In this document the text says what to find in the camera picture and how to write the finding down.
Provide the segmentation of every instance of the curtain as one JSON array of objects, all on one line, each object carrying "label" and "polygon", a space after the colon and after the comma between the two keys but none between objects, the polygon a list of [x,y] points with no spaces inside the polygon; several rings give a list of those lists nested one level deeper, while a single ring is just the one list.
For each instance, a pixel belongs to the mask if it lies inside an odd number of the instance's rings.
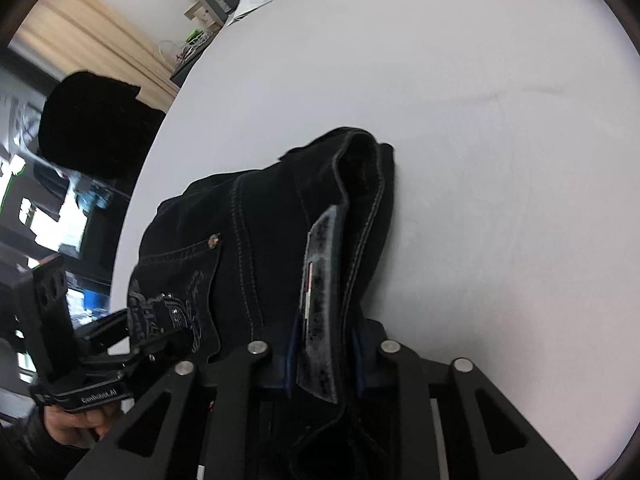
[{"label": "curtain", "polygon": [[64,73],[89,70],[140,86],[138,98],[164,111],[177,87],[156,47],[100,0],[39,0],[16,37]]}]

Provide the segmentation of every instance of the silver bolt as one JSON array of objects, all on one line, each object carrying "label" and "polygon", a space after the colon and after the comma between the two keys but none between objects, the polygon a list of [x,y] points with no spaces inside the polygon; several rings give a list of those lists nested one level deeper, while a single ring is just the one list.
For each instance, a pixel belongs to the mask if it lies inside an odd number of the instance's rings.
[{"label": "silver bolt", "polygon": [[189,375],[196,369],[191,361],[180,361],[175,365],[175,373],[178,375]]},{"label": "silver bolt", "polygon": [[399,352],[401,349],[400,343],[398,341],[394,341],[393,339],[386,339],[382,343],[380,343],[380,349],[385,354],[395,354]]},{"label": "silver bolt", "polygon": [[246,349],[253,355],[263,354],[267,351],[269,345],[264,341],[251,341]]},{"label": "silver bolt", "polygon": [[463,357],[453,361],[453,366],[457,371],[464,374],[474,369],[474,364],[469,359],[465,359]]}]

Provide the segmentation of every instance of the desk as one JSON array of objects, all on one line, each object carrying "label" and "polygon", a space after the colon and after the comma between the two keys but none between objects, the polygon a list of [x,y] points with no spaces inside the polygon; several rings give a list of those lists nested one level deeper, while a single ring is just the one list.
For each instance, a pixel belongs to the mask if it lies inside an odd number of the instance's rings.
[{"label": "desk", "polygon": [[640,59],[601,0],[274,0],[225,28],[130,203],[124,305],[159,203],[337,126],[396,148],[368,313],[468,356],[581,480],[640,421]]}]

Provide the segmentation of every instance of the black sleeve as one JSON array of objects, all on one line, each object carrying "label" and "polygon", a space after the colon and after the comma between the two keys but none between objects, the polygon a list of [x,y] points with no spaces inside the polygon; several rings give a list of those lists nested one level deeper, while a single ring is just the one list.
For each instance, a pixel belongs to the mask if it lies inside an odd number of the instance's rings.
[{"label": "black sleeve", "polygon": [[33,479],[63,480],[87,453],[53,440],[44,427],[43,414],[42,408],[34,408],[27,418],[4,428],[0,435],[2,466],[20,470],[20,480],[29,478],[24,472],[27,468]]}]

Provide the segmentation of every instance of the black clothing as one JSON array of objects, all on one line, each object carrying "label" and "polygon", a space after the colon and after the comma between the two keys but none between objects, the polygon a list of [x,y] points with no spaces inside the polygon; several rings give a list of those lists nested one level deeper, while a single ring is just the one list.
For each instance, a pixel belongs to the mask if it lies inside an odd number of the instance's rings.
[{"label": "black clothing", "polygon": [[47,433],[43,408],[35,408],[9,428],[0,430],[2,478],[62,480],[86,455],[86,449],[63,446]]},{"label": "black clothing", "polygon": [[[300,479],[376,475],[364,466],[370,439],[357,423],[347,352],[385,242],[393,184],[391,146],[340,128],[264,170],[191,184],[160,205],[140,245],[128,299],[132,344],[181,326],[193,332],[199,365],[257,339],[286,356],[273,361],[294,401],[276,410],[272,444]],[[305,251],[316,251],[315,271]],[[318,464],[306,457],[327,453],[324,474],[311,476]]]},{"label": "black clothing", "polygon": [[91,72],[60,82],[45,102],[39,153],[94,178],[136,178],[164,120],[138,101],[140,87]]}]

